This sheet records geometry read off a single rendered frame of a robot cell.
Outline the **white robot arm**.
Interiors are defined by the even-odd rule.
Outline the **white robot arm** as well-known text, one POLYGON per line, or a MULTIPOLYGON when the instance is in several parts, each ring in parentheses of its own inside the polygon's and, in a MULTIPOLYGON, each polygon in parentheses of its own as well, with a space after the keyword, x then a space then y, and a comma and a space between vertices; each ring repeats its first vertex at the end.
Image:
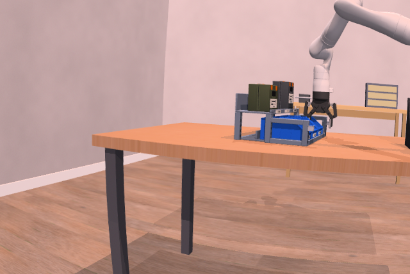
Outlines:
POLYGON ((312 58, 324 60, 313 69, 313 92, 330 92, 329 69, 333 47, 349 21, 378 31, 402 44, 410 45, 410 19, 393 12, 376 12, 366 9, 363 0, 336 0, 335 14, 322 34, 314 40, 309 53, 312 58), (325 49, 326 48, 326 49, 325 49))

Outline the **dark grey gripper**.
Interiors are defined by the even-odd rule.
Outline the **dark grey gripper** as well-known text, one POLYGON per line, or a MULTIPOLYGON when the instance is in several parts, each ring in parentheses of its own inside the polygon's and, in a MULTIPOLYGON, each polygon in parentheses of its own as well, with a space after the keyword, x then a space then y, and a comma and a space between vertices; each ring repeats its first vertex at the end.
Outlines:
POLYGON ((329 102, 329 95, 330 92, 313 92, 313 100, 312 102, 306 101, 304 106, 304 113, 303 115, 307 116, 311 120, 311 115, 316 113, 327 113, 329 116, 329 128, 332 127, 333 119, 337 117, 337 107, 336 103, 330 104, 329 102), (320 100, 319 100, 320 99, 320 100), (321 101, 326 100, 326 101, 321 101), (308 107, 312 105, 314 112, 311 110, 308 114, 308 107), (328 110, 329 107, 333 108, 334 115, 331 115, 331 112, 328 110))

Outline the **blue bin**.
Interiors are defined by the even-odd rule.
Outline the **blue bin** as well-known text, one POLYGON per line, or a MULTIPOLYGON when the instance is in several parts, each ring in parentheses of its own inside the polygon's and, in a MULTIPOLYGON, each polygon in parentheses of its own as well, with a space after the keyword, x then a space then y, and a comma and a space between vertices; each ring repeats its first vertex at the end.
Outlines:
MULTIPOLYGON (((303 118, 303 117, 286 117, 286 116, 276 116, 276 117, 282 117, 282 118, 299 118, 299 119, 301 119, 301 120, 309 120, 308 118, 303 118)), ((310 123, 309 123, 309 125, 314 125, 311 121, 310 121, 310 123)), ((314 138, 314 137, 316 137, 317 136, 317 134, 318 134, 318 129, 317 129, 317 127, 316 126, 314 126, 314 131, 313 131, 313 135, 312 135, 312 138, 314 138)))
MULTIPOLYGON (((305 117, 305 116, 295 116, 295 115, 282 115, 282 116, 291 116, 291 117, 305 117)), ((321 124, 319 124, 313 117, 311 117, 311 122, 317 126, 318 128, 318 135, 322 134, 323 127, 321 124)))
MULTIPOLYGON (((265 118, 261 118, 260 140, 265 139, 265 118)), ((272 138, 302 140, 302 125, 272 123, 272 138)))

